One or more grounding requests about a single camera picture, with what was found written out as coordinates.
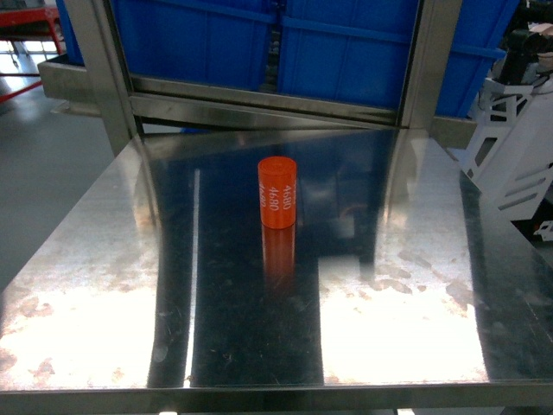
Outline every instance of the metal table surface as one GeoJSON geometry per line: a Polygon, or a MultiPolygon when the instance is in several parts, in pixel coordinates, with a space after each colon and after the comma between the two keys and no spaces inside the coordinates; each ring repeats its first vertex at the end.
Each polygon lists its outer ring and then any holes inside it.
{"type": "Polygon", "coordinates": [[[553,271],[431,139],[144,136],[3,293],[0,413],[551,405],[552,336],[553,271]]]}

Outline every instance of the gray floor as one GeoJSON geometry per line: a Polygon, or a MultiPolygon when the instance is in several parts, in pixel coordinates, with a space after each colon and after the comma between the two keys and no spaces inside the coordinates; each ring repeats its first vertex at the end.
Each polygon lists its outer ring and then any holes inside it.
{"type": "Polygon", "coordinates": [[[0,291],[113,159],[102,121],[42,88],[0,104],[0,291]]]}

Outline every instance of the metal shelf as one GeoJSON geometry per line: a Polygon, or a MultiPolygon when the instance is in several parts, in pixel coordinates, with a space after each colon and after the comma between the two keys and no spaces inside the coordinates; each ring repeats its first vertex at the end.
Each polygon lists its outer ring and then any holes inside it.
{"type": "Polygon", "coordinates": [[[419,1],[398,111],[133,76],[109,0],[66,0],[86,69],[50,61],[40,70],[47,96],[95,103],[115,154],[142,130],[141,118],[234,130],[400,126],[430,131],[461,3],[419,1]]]}

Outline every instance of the metal frame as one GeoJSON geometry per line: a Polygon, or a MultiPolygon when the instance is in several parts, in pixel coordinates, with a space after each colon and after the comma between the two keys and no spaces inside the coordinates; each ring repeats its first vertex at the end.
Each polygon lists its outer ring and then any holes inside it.
{"type": "Polygon", "coordinates": [[[462,0],[421,0],[397,125],[430,129],[462,0]]]}
{"type": "Polygon", "coordinates": [[[507,415],[549,408],[552,384],[334,387],[278,389],[135,389],[120,391],[5,393],[3,415],[363,411],[391,408],[507,406],[507,415]]]}
{"type": "MultiPolygon", "coordinates": [[[[429,129],[462,0],[419,0],[416,30],[399,112],[319,99],[131,77],[109,0],[66,0],[93,96],[117,154],[142,128],[137,117],[241,130],[373,128],[429,129]]],[[[68,65],[41,74],[73,71],[68,65]]],[[[45,82],[47,95],[52,89],[45,82]]],[[[83,90],[82,85],[76,89],[83,90]]],[[[83,102],[76,93],[67,92],[83,102]]],[[[59,94],[48,95],[64,98],[59,94]]]]}
{"type": "Polygon", "coordinates": [[[66,1],[111,149],[118,154],[142,125],[130,107],[127,65],[109,0],[66,1]]]}

